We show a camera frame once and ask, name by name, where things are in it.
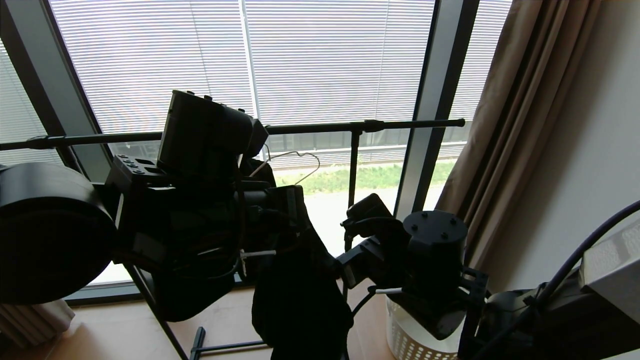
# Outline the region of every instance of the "curtain fold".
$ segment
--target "curtain fold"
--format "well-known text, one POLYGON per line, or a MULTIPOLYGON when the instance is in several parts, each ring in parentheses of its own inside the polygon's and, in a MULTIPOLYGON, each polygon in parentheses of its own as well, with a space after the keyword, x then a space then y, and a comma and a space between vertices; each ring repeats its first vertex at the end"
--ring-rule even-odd
POLYGON ((0 332, 20 348, 31 347, 65 332, 74 316, 64 300, 30 306, 0 304, 0 332))
POLYGON ((468 142, 436 206, 468 225, 466 265, 482 267, 508 221, 557 120, 599 6, 600 0, 513 1, 468 142))

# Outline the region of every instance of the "white plastic basket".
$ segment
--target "white plastic basket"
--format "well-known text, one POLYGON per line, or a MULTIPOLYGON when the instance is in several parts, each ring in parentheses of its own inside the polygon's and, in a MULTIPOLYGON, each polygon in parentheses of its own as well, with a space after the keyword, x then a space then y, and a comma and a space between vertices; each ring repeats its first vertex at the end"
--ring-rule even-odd
POLYGON ((461 333, 460 325, 451 336, 438 341, 387 298, 387 343, 397 360, 455 360, 461 333))

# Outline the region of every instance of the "floor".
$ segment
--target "floor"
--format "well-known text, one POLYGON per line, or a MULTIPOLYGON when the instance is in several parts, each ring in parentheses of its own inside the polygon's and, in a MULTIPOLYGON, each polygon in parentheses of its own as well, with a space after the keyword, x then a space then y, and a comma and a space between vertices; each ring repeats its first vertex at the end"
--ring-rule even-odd
MULTIPOLYGON (((353 308, 370 282, 349 293, 353 308)), ((204 346, 260 340, 251 325, 253 290, 225 295, 199 315, 172 323, 176 337, 188 353, 198 326, 207 330, 204 346)), ((70 329, 59 339, 29 350, 11 349, 0 360, 173 360, 177 355, 146 303, 136 302, 74 309, 70 329)), ((393 360, 386 341, 385 298, 378 295, 357 314, 348 338, 351 360, 393 360)), ((269 359, 269 348, 221 352, 203 359, 269 359)))

